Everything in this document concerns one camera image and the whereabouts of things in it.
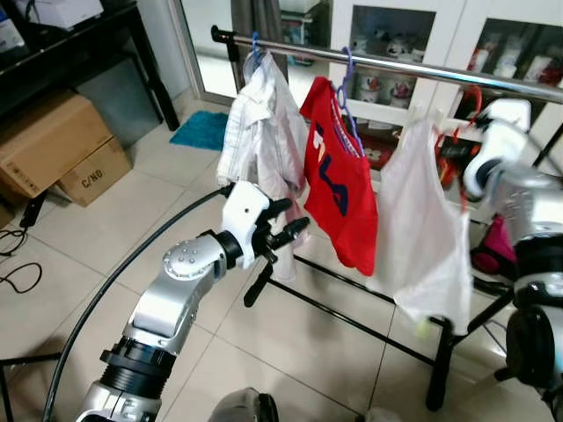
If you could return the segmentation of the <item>grey robot left leg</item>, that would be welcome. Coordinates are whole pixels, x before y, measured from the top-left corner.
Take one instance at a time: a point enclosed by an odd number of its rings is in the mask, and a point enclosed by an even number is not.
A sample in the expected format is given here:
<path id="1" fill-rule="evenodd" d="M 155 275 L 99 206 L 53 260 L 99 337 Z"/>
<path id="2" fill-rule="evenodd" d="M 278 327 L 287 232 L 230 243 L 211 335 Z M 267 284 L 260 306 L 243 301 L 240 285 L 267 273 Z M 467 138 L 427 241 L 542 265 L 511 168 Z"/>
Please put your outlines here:
<path id="1" fill-rule="evenodd" d="M 276 401 L 253 387 L 225 395 L 210 412 L 208 422 L 281 422 Z"/>

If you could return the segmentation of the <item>grey robot right leg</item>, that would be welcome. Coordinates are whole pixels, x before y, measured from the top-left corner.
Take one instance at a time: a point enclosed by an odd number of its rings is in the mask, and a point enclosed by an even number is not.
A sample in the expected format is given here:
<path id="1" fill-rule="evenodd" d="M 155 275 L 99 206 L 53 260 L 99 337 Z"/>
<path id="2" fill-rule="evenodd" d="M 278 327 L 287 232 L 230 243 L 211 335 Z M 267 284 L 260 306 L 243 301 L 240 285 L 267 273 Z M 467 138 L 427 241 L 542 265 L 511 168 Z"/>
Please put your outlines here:
<path id="1" fill-rule="evenodd" d="M 402 418 L 395 411 L 382 409 L 382 407 L 371 407 L 363 415 L 362 422 L 402 422 Z"/>

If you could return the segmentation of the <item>pale white t-shirt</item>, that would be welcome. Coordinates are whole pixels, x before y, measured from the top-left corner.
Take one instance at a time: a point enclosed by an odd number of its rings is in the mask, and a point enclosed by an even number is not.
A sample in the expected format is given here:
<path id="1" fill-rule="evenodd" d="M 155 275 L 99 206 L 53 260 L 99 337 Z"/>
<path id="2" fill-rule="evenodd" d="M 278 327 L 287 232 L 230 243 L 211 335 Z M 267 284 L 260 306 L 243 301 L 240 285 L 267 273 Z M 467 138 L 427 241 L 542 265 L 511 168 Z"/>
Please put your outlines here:
<path id="1" fill-rule="evenodd" d="M 433 121 L 412 121 L 379 172 L 377 269 L 365 285 L 411 321 L 441 318 L 464 335 L 473 296 L 468 212 L 440 185 L 438 138 Z"/>

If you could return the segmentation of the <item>large cardboard box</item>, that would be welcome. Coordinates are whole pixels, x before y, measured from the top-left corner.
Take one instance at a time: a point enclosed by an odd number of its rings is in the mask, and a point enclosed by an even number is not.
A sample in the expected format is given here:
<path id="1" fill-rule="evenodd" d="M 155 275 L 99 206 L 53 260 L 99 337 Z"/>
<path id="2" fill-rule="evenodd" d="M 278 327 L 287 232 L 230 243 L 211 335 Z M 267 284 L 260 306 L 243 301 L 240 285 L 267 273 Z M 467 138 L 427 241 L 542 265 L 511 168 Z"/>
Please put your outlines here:
<path id="1" fill-rule="evenodd" d="M 69 90 L 0 121 L 0 185 L 35 198 L 113 134 L 95 105 Z"/>

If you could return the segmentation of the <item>small printed cardboard box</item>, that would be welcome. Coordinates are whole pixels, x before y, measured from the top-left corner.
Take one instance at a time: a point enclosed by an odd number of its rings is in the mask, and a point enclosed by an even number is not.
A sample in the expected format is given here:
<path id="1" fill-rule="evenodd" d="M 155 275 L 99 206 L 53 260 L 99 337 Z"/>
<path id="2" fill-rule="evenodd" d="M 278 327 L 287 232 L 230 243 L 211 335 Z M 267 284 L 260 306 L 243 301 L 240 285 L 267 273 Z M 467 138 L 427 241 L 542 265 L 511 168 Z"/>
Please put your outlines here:
<path id="1" fill-rule="evenodd" d="M 117 138 L 110 137 L 97 151 L 65 173 L 51 192 L 59 194 L 72 204 L 89 207 L 93 201 L 107 192 L 110 186 L 121 180 L 132 170 L 128 153 Z"/>

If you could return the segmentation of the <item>white button shirt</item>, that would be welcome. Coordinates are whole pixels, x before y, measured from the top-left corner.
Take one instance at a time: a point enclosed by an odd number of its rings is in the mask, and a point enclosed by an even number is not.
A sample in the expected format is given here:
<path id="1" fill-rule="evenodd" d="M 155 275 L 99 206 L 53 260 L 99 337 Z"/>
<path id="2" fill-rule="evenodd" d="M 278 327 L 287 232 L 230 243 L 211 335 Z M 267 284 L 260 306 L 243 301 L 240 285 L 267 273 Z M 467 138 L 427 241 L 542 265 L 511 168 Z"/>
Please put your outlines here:
<path id="1" fill-rule="evenodd" d="M 256 65 L 230 105 L 215 178 L 219 186 L 249 181 L 270 200 L 292 200 L 284 215 L 271 221 L 271 232 L 279 234 L 289 222 L 305 217 L 298 200 L 307 186 L 309 124 L 273 57 L 264 54 Z"/>

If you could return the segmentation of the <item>black table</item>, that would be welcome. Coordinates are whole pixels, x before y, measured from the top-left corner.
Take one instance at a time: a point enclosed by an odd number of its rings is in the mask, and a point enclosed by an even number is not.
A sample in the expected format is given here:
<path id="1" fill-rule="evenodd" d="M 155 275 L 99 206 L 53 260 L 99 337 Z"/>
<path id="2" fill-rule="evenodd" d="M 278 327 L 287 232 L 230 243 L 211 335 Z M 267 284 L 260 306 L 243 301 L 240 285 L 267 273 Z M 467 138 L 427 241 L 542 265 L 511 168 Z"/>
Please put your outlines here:
<path id="1" fill-rule="evenodd" d="M 135 68 L 149 102 L 170 130 L 181 128 L 172 94 L 158 73 L 156 52 L 143 23 L 137 0 L 110 0 L 99 16 L 77 24 L 72 31 L 33 24 L 16 0 L 0 0 L 0 11 L 27 40 L 28 54 L 0 62 L 0 120 L 31 104 L 33 97 L 64 86 L 69 76 L 84 76 L 116 54 L 134 57 Z"/>

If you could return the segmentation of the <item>pink vacuum cleaner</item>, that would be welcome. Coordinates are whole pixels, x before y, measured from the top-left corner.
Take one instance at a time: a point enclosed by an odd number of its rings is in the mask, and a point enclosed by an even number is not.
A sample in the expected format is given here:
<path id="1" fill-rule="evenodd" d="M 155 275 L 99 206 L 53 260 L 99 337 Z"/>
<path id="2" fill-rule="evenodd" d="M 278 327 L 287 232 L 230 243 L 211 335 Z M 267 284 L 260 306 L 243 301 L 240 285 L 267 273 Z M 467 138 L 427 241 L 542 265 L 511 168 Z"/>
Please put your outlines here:
<path id="1" fill-rule="evenodd" d="M 473 268 L 487 276 L 500 276 L 510 281 L 517 279 L 517 257 L 500 215 L 495 215 L 484 233 L 483 240 L 471 249 L 470 259 Z"/>

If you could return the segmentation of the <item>red shirt with navy letters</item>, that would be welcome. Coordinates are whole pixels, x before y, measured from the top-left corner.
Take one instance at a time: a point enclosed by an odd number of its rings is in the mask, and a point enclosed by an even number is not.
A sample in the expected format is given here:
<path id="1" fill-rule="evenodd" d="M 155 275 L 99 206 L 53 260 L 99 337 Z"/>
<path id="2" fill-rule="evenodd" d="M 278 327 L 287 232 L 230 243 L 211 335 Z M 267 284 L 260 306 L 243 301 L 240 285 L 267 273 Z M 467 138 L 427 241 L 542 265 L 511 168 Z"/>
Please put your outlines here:
<path id="1" fill-rule="evenodd" d="M 309 121 L 304 152 L 304 208 L 333 242 L 342 265 L 362 276 L 377 269 L 377 193 L 369 158 L 343 112 L 333 82 L 314 77 L 301 115 Z"/>

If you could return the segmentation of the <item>white-framed glass door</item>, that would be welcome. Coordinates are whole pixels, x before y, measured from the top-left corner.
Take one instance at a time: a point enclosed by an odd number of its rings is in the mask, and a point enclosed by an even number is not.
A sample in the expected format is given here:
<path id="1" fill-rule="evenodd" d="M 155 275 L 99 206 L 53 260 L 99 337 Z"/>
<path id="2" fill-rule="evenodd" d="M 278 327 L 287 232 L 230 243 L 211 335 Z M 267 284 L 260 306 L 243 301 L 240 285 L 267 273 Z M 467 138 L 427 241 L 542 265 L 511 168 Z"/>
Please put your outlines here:
<path id="1" fill-rule="evenodd" d="M 194 95 L 218 105 L 229 105 L 236 96 L 236 76 L 228 49 L 212 40 L 212 27 L 232 27 L 230 0 L 165 0 L 179 40 L 182 61 Z"/>

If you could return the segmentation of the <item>grey board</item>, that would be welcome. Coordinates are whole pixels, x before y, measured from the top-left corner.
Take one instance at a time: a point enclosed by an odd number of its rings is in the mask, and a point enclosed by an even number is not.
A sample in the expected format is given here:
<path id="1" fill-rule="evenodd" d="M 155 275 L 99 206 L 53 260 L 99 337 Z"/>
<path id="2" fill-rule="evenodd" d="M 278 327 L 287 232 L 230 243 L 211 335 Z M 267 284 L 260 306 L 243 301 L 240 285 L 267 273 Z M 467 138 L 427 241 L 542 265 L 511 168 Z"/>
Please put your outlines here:
<path id="1" fill-rule="evenodd" d="M 91 69 L 74 77 L 71 88 L 93 103 L 124 149 L 132 148 L 164 121 L 133 54 L 93 61 Z"/>

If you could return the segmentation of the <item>white glass-door cabinet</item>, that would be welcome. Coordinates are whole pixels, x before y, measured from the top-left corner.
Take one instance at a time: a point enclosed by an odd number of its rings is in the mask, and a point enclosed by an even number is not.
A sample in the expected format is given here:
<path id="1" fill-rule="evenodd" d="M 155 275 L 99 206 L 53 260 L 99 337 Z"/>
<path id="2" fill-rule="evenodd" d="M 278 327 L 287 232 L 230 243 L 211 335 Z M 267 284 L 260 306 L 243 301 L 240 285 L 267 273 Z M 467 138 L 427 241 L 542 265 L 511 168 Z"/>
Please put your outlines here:
<path id="1" fill-rule="evenodd" d="M 533 84 L 563 84 L 563 0 L 323 0 L 317 45 L 355 55 L 438 65 Z M 345 68 L 316 60 L 290 65 L 297 102 L 312 80 L 341 84 Z M 439 113 L 440 127 L 465 124 L 474 105 L 466 89 L 380 69 L 358 69 L 348 104 L 371 165 L 382 168 L 410 118 Z"/>

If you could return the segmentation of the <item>teal floor mat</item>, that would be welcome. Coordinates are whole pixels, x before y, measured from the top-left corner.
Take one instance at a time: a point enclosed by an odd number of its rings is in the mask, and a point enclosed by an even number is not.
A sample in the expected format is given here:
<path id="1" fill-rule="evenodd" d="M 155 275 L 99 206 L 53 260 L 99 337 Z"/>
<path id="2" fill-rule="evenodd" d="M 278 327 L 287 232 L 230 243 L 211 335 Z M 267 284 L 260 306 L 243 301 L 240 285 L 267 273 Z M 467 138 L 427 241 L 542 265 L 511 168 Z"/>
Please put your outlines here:
<path id="1" fill-rule="evenodd" d="M 228 114 L 198 110 L 173 134 L 170 143 L 220 152 L 223 149 Z"/>

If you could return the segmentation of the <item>steel rail clothes rack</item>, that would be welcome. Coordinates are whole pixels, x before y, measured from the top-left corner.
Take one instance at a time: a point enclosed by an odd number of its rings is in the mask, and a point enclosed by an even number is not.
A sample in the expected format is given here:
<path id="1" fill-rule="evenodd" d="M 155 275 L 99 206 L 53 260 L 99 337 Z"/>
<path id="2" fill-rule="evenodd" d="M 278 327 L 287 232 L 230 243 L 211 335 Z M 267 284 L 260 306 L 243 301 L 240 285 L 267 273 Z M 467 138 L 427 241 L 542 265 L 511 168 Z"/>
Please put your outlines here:
<path id="1" fill-rule="evenodd" d="M 238 35 L 233 31 L 222 31 L 217 27 L 210 28 L 210 36 L 216 43 L 222 43 L 228 48 L 230 62 L 238 63 L 237 51 L 241 46 L 250 48 L 251 39 Z M 282 41 L 259 40 L 259 47 L 265 54 L 283 53 L 294 56 L 310 57 L 311 59 L 322 59 L 333 63 L 345 64 L 347 57 L 341 52 L 326 51 L 316 47 L 299 46 L 295 44 L 282 43 Z M 367 57 L 355 57 L 355 66 L 362 69 L 374 69 L 375 71 L 387 71 L 401 76 L 414 76 L 418 79 L 427 79 L 438 82 L 450 82 L 458 87 L 479 87 L 490 92 L 499 92 L 506 99 L 532 99 L 562 104 L 563 91 L 560 88 L 550 87 L 545 84 L 533 84 L 517 79 L 506 79 L 506 77 L 493 77 L 487 74 L 466 71 L 466 69 L 452 69 L 446 67 L 435 67 L 435 65 L 403 62 L 394 59 L 367 59 Z M 562 251 L 562 248 L 548 248 L 548 251 Z M 543 262 L 547 253 L 532 252 L 530 258 L 519 258 L 517 261 L 518 276 L 528 274 L 526 270 L 546 269 L 547 266 L 562 266 L 560 276 L 548 276 L 552 287 L 562 287 L 563 292 L 563 256 L 562 258 L 548 258 L 546 264 L 532 264 L 532 259 Z M 550 338 L 554 323 L 563 323 L 563 307 L 544 307 L 535 304 L 531 300 L 531 293 L 542 292 L 539 288 L 522 289 L 517 306 L 517 293 L 511 292 L 515 281 L 502 293 L 489 307 L 478 313 L 468 323 L 468 330 L 481 329 L 491 320 L 496 313 L 504 307 L 512 306 L 512 314 L 506 329 L 506 366 L 496 370 L 494 378 L 497 382 L 517 379 L 533 389 L 537 389 L 548 410 L 560 417 L 560 393 L 563 385 L 563 346 L 556 346 L 554 338 Z"/>

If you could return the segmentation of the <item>purple plastic hanger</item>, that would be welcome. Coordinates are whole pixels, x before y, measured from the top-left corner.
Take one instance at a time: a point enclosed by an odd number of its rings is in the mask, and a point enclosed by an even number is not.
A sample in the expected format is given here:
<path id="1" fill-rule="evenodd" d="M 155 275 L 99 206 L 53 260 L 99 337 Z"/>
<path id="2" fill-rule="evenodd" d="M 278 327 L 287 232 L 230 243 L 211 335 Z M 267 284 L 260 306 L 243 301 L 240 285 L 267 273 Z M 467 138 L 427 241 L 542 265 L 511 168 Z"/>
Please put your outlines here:
<path id="1" fill-rule="evenodd" d="M 353 51 L 348 46 L 341 49 L 341 53 L 345 54 L 346 60 L 346 71 L 345 76 L 341 79 L 341 84 L 337 88 L 337 101 L 342 112 L 343 128 L 345 128 L 345 136 L 348 140 L 348 149 L 351 156 L 366 157 L 363 153 L 363 146 L 361 137 L 358 135 L 357 129 L 355 129 L 355 117 L 348 107 L 348 88 L 350 82 L 353 81 L 353 76 L 355 73 L 355 57 L 353 56 Z"/>

